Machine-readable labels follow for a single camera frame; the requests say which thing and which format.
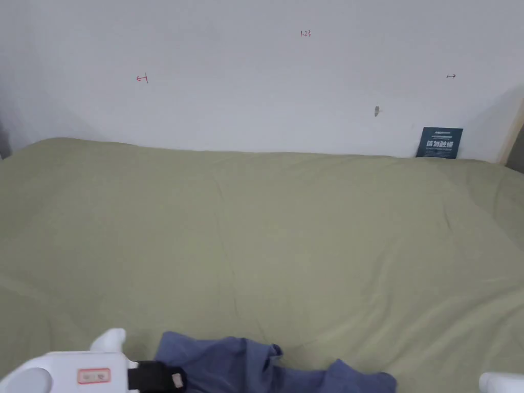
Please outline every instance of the white plastic part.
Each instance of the white plastic part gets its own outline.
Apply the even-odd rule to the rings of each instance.
[[[91,344],[94,352],[122,352],[122,345],[126,341],[124,329],[109,329]]]
[[[523,393],[524,375],[508,373],[484,373],[478,380],[482,393]]]
[[[6,393],[49,393],[53,379],[43,368],[29,368],[16,374],[6,386]]]
[[[31,359],[0,381],[0,393],[129,393],[127,370],[138,363],[122,353],[125,339],[124,329],[110,329],[93,342],[91,351],[50,352]]]

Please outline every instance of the white wall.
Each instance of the white wall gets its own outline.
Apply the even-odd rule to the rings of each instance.
[[[524,97],[523,16],[522,0],[7,0],[0,121],[14,150],[395,156],[424,126],[464,127],[460,157],[496,161]]]

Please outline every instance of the red handwritten mark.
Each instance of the red handwritten mark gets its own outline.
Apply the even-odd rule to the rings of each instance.
[[[145,77],[142,77],[142,78],[139,78],[138,75],[136,76],[136,80],[139,81],[139,82],[140,82],[142,79],[144,79],[144,78],[146,79],[146,83],[149,83],[149,81],[147,80],[147,73],[146,73],[146,76],[145,76]]]

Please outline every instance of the black strap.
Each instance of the black strap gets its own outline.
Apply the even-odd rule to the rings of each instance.
[[[129,390],[140,393],[181,393],[188,385],[185,371],[180,367],[168,367],[161,362],[138,362],[137,368],[127,370]]]

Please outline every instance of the green bedsheet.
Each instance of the green bedsheet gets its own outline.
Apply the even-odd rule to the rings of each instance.
[[[128,331],[245,336],[399,392],[524,373],[524,176],[480,161],[51,139],[0,161],[0,373]]]

